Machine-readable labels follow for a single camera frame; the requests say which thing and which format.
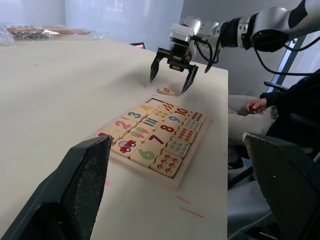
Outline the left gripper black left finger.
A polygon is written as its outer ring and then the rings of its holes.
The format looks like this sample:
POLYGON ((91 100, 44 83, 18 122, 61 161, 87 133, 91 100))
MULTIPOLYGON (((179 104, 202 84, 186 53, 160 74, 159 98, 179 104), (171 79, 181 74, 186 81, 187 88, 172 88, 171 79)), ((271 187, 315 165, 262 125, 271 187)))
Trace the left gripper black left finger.
POLYGON ((35 189, 4 240, 89 240, 103 198, 110 135, 71 147, 35 189))

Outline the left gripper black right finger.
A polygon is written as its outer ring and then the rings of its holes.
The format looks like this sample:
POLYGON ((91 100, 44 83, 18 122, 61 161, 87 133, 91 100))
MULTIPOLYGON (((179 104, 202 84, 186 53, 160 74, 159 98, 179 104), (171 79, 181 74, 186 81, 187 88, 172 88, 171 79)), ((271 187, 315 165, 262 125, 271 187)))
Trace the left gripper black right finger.
POLYGON ((245 133, 243 142, 263 197, 284 240, 320 238, 320 166, 296 144, 245 133))

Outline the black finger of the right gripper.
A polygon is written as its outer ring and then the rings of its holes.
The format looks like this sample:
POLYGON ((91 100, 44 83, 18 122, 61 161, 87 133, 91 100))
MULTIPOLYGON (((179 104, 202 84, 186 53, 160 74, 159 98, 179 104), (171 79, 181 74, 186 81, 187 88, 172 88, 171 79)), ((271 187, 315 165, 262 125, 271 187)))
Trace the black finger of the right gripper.
POLYGON ((181 94, 184 94, 188 90, 188 88, 193 84, 199 67, 197 65, 183 63, 182 68, 184 70, 185 69, 188 70, 188 75, 185 79, 185 82, 181 91, 181 94))
POLYGON ((163 51, 163 49, 158 49, 156 56, 151 64, 150 67, 150 83, 153 82, 153 80, 155 79, 158 71, 159 71, 159 66, 160 66, 160 61, 165 57, 165 53, 163 51))

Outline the seated person's bare hand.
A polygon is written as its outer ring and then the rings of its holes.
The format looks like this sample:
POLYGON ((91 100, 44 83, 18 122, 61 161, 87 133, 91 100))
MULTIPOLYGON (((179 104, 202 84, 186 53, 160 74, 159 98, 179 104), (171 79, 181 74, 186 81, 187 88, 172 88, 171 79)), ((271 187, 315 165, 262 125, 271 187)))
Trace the seated person's bare hand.
POLYGON ((246 109, 250 114, 257 114, 264 111, 267 108, 267 99, 259 98, 251 100, 247 103, 246 109))

